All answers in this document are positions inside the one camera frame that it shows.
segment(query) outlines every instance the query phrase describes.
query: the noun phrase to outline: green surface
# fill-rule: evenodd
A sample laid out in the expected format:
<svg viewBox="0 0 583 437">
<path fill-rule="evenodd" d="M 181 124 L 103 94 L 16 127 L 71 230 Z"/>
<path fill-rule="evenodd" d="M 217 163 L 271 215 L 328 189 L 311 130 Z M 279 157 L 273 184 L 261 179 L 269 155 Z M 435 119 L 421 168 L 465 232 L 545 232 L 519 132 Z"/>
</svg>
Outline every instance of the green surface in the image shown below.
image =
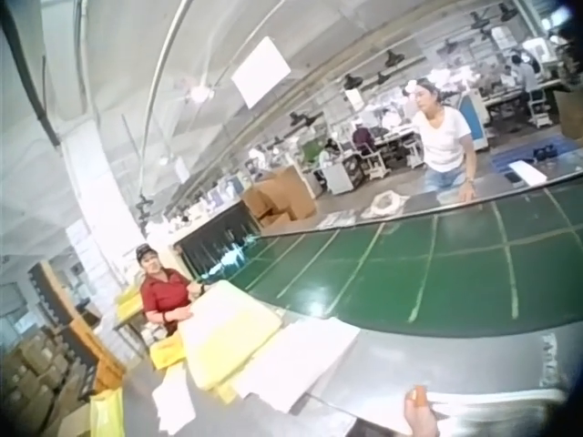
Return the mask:
<svg viewBox="0 0 583 437">
<path fill-rule="evenodd" d="M 252 296 L 373 330 L 495 336 L 583 320 L 583 184 L 458 211 L 260 239 L 221 273 Z"/>
</svg>

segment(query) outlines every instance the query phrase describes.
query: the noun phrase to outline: cap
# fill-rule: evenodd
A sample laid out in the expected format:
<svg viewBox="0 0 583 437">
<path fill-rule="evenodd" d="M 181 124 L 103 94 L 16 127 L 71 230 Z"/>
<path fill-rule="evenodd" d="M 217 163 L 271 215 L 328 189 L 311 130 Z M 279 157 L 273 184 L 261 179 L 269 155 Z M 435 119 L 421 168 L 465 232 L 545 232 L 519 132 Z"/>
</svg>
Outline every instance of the cap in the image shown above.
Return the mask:
<svg viewBox="0 0 583 437">
<path fill-rule="evenodd" d="M 142 244 L 138 246 L 138 248 L 136 249 L 136 259 L 138 260 L 138 262 L 141 262 L 142 259 L 146 256 L 146 254 L 150 252 L 158 255 L 158 253 L 152 247 L 150 247 L 148 243 Z"/>
</svg>

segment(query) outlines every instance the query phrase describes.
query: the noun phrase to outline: orange object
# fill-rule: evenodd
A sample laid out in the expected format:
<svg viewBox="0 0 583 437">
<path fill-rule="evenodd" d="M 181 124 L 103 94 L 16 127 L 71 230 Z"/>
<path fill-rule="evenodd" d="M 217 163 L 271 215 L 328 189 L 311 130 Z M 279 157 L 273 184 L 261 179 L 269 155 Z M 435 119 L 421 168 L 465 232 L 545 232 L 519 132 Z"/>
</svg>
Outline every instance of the orange object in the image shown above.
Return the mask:
<svg viewBox="0 0 583 437">
<path fill-rule="evenodd" d="M 427 400 L 427 389 L 423 385 L 416 385 L 414 388 L 415 407 L 425 407 L 429 404 Z"/>
</svg>

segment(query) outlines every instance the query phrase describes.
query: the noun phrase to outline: white ceiling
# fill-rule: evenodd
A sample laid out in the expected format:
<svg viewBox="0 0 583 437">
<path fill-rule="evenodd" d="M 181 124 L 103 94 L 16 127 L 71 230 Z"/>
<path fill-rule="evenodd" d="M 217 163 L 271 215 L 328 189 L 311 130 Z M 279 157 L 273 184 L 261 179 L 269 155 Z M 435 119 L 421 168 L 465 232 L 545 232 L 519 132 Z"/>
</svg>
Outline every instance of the white ceiling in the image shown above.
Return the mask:
<svg viewBox="0 0 583 437">
<path fill-rule="evenodd" d="M 42 56 L 53 53 L 55 46 L 55 42 L 44 39 L 41 4 L 49 7 L 71 1 L 8 2 L 37 89 L 42 89 Z M 264 20 L 279 3 L 282 5 Z M 459 12 L 461 5 L 487 3 L 493 2 L 193 1 L 171 48 L 154 106 L 146 148 L 144 193 L 155 199 L 156 209 L 162 209 L 179 187 L 172 166 L 159 164 L 159 158 L 169 151 L 183 158 L 191 173 L 198 173 L 212 167 L 213 160 L 224 155 L 226 147 L 233 147 L 227 157 L 232 156 L 257 138 L 285 128 L 287 114 L 292 110 L 313 110 L 310 96 L 331 83 L 336 86 L 334 80 L 348 71 L 367 77 L 375 75 L 383 66 L 383 53 L 390 44 L 435 25 L 436 16 L 424 15 L 419 9 L 422 4 L 433 9 L 450 4 L 448 10 L 452 13 Z M 143 138 L 148 91 L 178 5 L 179 0 L 88 0 L 88 85 L 107 158 L 129 205 L 136 202 L 139 191 L 137 147 Z M 407 13 L 415 14 L 413 21 L 404 21 Z M 415 23 L 417 19 L 425 23 Z M 241 48 L 250 35 L 253 37 Z M 273 39 L 292 74 L 249 110 L 230 76 L 265 36 Z M 67 246 L 63 229 L 79 219 L 80 212 L 63 160 L 46 139 L 26 99 L 4 34 L 1 43 L 0 239 L 3 255 L 10 256 L 2 270 L 4 282 L 4 276 L 14 276 L 31 262 L 62 251 Z M 423 53 L 422 47 L 410 38 L 395 50 L 409 57 Z M 366 62 L 375 54 L 380 56 Z M 68 97 L 64 96 L 64 80 L 71 79 L 55 69 L 47 75 L 47 110 L 61 135 L 83 121 L 82 117 L 64 121 L 57 109 L 58 102 Z M 203 80 L 217 86 L 216 95 L 195 105 L 184 96 L 188 86 Z M 165 118 L 169 107 L 179 114 L 170 121 Z"/>
</svg>

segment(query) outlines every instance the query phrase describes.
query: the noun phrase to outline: chair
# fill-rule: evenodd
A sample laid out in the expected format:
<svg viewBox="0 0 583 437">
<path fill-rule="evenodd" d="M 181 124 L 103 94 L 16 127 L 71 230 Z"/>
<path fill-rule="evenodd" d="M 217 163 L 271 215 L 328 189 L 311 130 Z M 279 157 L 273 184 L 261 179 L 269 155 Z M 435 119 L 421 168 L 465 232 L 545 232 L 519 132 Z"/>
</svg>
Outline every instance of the chair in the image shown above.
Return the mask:
<svg viewBox="0 0 583 437">
<path fill-rule="evenodd" d="M 423 160 L 419 154 L 419 146 L 417 135 L 412 135 L 410 138 L 403 141 L 403 147 L 409 151 L 409 155 L 407 155 L 407 166 L 411 169 L 423 165 Z"/>
<path fill-rule="evenodd" d="M 362 164 L 364 164 L 363 172 L 369 179 L 384 178 L 390 173 L 391 170 L 384 165 L 380 151 L 373 151 L 366 143 L 358 144 L 355 147 L 362 159 Z"/>
<path fill-rule="evenodd" d="M 548 117 L 547 98 L 543 90 L 535 90 L 528 93 L 528 111 L 530 112 L 532 123 L 537 129 L 553 125 L 553 122 Z"/>
</svg>

